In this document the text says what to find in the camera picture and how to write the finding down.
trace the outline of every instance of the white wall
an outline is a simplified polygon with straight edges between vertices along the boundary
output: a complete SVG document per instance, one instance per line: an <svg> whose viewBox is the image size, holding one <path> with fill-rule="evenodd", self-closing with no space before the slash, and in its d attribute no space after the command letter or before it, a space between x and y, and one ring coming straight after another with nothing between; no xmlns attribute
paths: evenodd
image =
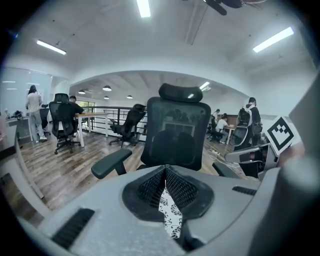
<svg viewBox="0 0 320 256"><path fill-rule="evenodd" d="M220 109L220 114L227 113L228 115L237 115L246 99L248 99L247 96L235 91L228 91L224 94L215 94L208 91L204 92L204 97L201 102L210 106L211 113Z"/></svg>
<svg viewBox="0 0 320 256"><path fill-rule="evenodd" d="M288 116L316 77L310 62L302 61L254 77L252 96L261 115Z"/></svg>

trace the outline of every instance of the wooden floor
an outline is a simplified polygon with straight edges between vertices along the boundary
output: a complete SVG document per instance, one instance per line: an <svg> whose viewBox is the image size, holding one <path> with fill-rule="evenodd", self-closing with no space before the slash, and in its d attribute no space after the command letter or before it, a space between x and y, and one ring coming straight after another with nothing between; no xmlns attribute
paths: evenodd
<svg viewBox="0 0 320 256"><path fill-rule="evenodd" d="M120 149L118 143L109 146L109 141L114 139L96 133L84 133L84 148L75 146L73 153L70 153L64 147L58 155L54 154L57 139L52 135L46 142L24 144L21 149L23 159L35 183L44 195L43 202L51 210L61 208L97 182L118 176L114 170L103 180L99 180L91 173L93 164ZM132 150L132 156L124 162L124 166L127 172L134 172L142 164L140 156L144 149L144 143L140 142L137 146L128 146L127 148ZM208 151L211 148L220 152L221 155L217 156L218 160L223 160L225 153L231 152L233 148L205 139L200 172L218 175L212 167L212 163L217 160L215 159L216 155ZM240 168L233 169L246 179ZM37 226L42 220L41 215L29 205L9 175L3 177L2 180L4 184L1 185L1 188L16 215Z"/></svg>

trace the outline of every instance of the black mesh pad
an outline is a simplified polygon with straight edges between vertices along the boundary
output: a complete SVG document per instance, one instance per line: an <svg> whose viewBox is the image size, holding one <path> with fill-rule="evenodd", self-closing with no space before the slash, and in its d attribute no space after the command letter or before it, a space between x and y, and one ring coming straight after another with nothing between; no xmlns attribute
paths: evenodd
<svg viewBox="0 0 320 256"><path fill-rule="evenodd" d="M184 221L203 216L214 199L214 192L205 183L180 174L170 165L161 165L128 183L122 192L123 203L140 220L163 222L158 208L165 186Z"/></svg>

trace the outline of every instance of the ceiling fan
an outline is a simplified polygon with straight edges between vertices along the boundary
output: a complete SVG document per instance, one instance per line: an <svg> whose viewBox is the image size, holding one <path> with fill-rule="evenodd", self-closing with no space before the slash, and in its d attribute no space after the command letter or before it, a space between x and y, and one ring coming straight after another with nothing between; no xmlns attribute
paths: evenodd
<svg viewBox="0 0 320 256"><path fill-rule="evenodd" d="M208 6L215 9L218 13L225 16L227 15L227 10L223 8L222 4L238 9L245 5L250 5L257 8L256 4L265 2L266 0L203 0Z"/></svg>

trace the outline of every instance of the mesh chair back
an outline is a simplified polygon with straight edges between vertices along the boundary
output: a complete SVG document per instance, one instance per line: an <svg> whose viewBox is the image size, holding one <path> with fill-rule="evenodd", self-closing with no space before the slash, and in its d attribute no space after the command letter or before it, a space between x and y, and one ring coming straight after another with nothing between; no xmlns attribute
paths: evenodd
<svg viewBox="0 0 320 256"><path fill-rule="evenodd" d="M147 166L168 164L200 170L210 107L200 102L153 97L147 102L147 113L141 161Z"/></svg>
<svg viewBox="0 0 320 256"><path fill-rule="evenodd" d="M52 133L54 136L67 137L74 131L72 106L70 103L50 102L49 109L52 116ZM59 132L59 122L63 132Z"/></svg>
<svg viewBox="0 0 320 256"><path fill-rule="evenodd" d="M146 112L144 108L133 108L131 109L125 119L121 134L124 136L130 136L133 127L137 127L137 124L145 116Z"/></svg>
<svg viewBox="0 0 320 256"><path fill-rule="evenodd" d="M48 125L48 119L47 119L48 113L49 113L49 108L41 108L40 109L40 117L41 117L41 126L42 126L42 128L45 128Z"/></svg>

